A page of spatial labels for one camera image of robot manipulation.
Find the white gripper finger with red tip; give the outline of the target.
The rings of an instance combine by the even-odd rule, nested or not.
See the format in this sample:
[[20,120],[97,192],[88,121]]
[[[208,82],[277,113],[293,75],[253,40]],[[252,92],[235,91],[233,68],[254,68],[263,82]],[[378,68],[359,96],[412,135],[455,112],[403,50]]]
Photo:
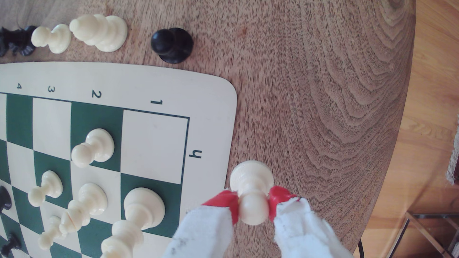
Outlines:
[[222,258],[238,219],[238,194],[221,191],[186,214],[163,257]]
[[326,220],[319,217],[304,197],[281,186],[268,193],[269,219],[282,258],[352,258]]

